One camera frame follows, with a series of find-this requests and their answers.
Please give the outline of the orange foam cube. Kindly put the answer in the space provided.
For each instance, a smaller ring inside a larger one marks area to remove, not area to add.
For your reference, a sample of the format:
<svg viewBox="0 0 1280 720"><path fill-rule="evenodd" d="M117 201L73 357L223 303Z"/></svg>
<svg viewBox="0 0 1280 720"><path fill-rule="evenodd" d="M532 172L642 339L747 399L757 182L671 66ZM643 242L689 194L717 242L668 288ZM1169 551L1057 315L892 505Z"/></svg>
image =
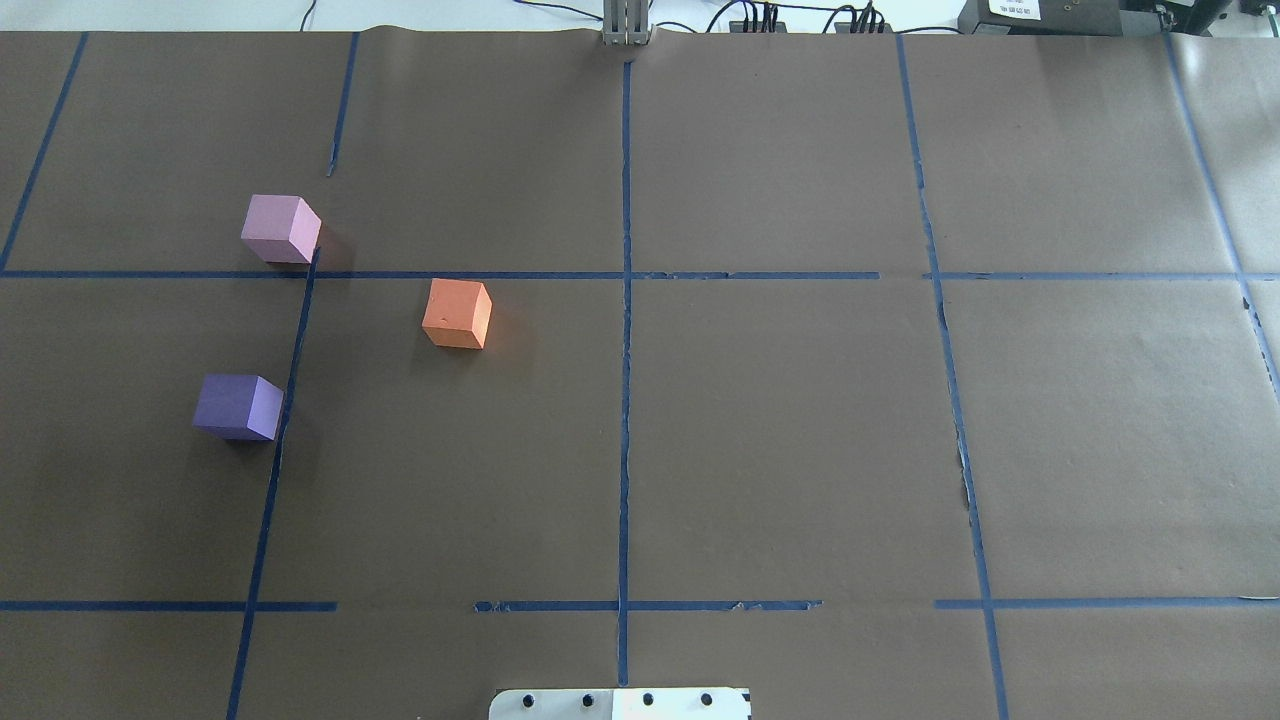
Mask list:
<svg viewBox="0 0 1280 720"><path fill-rule="evenodd" d="M493 301L480 281L433 278L421 322L436 347L485 347Z"/></svg>

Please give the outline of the brown paper table cover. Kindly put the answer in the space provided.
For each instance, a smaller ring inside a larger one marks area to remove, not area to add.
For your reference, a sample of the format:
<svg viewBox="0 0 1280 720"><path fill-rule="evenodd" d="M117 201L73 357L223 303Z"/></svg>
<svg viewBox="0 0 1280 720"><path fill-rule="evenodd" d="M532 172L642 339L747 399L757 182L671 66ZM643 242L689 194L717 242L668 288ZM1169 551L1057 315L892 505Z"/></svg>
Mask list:
<svg viewBox="0 0 1280 720"><path fill-rule="evenodd" d="M4 33L3 716L652 685L1277 716L1277 42Z"/></svg>

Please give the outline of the black power strip left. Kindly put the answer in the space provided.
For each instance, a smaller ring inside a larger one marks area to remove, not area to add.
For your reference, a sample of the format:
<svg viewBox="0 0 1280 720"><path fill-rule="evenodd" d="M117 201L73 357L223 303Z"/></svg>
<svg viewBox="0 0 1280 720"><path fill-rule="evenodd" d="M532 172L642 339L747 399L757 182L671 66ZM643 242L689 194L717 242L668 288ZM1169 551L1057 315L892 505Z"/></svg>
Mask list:
<svg viewBox="0 0 1280 720"><path fill-rule="evenodd" d="M788 28L785 22L777 19L753 19L748 18L744 20L731 20L730 33L787 33Z"/></svg>

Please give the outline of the black power strip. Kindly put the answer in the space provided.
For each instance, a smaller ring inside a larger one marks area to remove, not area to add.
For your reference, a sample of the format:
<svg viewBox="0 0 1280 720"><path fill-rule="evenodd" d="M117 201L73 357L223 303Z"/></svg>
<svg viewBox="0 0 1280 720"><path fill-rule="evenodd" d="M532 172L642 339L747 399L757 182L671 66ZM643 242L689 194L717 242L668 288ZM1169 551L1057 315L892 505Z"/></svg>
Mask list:
<svg viewBox="0 0 1280 720"><path fill-rule="evenodd" d="M893 27L883 19L861 20L835 20L831 29L836 35L892 35Z"/></svg>
<svg viewBox="0 0 1280 720"><path fill-rule="evenodd" d="M787 33L788 28L785 22L777 19L753 19L748 18L744 20L731 20L730 33Z"/></svg>

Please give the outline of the pink foam cube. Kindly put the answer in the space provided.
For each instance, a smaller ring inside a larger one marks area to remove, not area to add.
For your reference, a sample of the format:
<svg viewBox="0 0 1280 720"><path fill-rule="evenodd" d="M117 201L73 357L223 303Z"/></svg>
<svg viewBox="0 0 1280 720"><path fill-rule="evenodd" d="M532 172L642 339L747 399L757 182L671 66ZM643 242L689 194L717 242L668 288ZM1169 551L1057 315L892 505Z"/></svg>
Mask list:
<svg viewBox="0 0 1280 720"><path fill-rule="evenodd" d="M301 196L255 193L241 240L257 258L275 264L311 264L323 222Z"/></svg>

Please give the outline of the black power strip right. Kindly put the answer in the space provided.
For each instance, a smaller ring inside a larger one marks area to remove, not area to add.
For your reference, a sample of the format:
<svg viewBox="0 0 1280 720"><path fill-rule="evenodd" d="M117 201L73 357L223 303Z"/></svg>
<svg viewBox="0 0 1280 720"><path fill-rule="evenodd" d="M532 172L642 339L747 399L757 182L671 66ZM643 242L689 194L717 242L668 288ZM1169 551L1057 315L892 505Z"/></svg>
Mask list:
<svg viewBox="0 0 1280 720"><path fill-rule="evenodd" d="M831 29L836 35L892 35L893 27L883 19L861 20L835 20Z"/></svg>

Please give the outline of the purple foam cube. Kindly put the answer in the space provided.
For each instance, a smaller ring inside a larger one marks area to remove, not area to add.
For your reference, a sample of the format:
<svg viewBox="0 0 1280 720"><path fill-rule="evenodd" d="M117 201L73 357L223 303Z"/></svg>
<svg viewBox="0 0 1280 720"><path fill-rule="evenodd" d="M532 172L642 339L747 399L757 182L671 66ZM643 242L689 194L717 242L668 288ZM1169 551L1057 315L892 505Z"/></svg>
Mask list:
<svg viewBox="0 0 1280 720"><path fill-rule="evenodd" d="M260 375L207 374L192 427L227 441L273 442L283 401L284 391Z"/></svg>

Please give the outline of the black device with label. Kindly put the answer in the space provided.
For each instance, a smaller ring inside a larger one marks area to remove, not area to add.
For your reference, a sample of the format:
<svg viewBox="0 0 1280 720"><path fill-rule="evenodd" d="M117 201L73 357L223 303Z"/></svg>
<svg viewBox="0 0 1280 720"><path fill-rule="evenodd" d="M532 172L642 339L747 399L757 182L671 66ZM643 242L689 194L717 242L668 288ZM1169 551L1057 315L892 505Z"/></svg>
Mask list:
<svg viewBox="0 0 1280 720"><path fill-rule="evenodd" d="M1204 36L1233 1L966 1L961 35Z"/></svg>

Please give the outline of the white metal base plate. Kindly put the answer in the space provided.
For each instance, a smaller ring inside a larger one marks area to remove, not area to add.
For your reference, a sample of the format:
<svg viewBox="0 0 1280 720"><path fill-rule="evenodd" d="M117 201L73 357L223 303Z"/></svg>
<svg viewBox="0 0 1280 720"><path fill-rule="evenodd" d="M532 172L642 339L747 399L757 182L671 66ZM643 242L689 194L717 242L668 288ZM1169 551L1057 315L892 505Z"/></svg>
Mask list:
<svg viewBox="0 0 1280 720"><path fill-rule="evenodd" d="M751 719L750 691L732 687L508 689L489 719Z"/></svg>

